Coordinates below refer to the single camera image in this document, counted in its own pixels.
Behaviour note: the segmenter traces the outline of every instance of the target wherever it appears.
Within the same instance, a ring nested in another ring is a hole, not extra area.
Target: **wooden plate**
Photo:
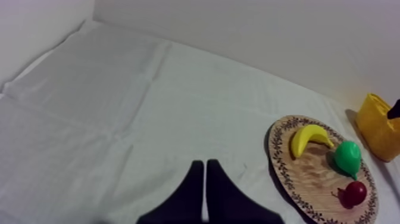
[[[345,208],[337,197],[352,178],[334,171],[332,155],[335,149],[309,142],[300,158],[290,152],[290,140],[305,125],[320,125],[328,131],[335,148],[344,138],[318,120],[304,116],[286,116],[271,127],[268,152],[279,181],[294,203],[317,223],[374,223],[378,212],[378,197],[374,180],[364,161],[357,180],[367,187],[367,198],[358,206]]]

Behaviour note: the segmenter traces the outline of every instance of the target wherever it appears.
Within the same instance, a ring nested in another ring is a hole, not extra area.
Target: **toy fruit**
[[[342,142],[336,149],[334,158],[340,169],[357,180],[357,173],[361,164],[361,152],[356,143],[351,141]]]
[[[367,197],[367,188],[360,181],[353,181],[347,185],[344,200],[349,206],[361,204]]]
[[[325,143],[329,147],[334,147],[332,141],[328,137],[326,130],[319,125],[306,125],[300,128],[293,137],[291,150],[293,155],[298,158],[304,152],[307,142],[314,141]]]

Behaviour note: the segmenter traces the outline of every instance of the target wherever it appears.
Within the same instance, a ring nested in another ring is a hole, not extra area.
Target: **yellow banana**
[[[331,148],[335,146],[323,127],[319,125],[307,125],[300,128],[292,139],[291,150],[296,158],[299,158],[303,154],[305,146],[309,141],[324,143]]]

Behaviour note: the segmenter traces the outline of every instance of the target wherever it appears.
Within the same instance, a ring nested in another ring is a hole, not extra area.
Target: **yellow bag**
[[[400,154],[400,118],[388,120],[390,106],[375,94],[368,94],[355,122],[371,152],[383,161]]]

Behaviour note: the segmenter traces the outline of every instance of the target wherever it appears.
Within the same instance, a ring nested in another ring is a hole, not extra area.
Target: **white backdrop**
[[[278,75],[358,108],[400,98],[398,0],[96,0],[95,18]]]
[[[0,0],[0,86],[91,18],[94,0]]]

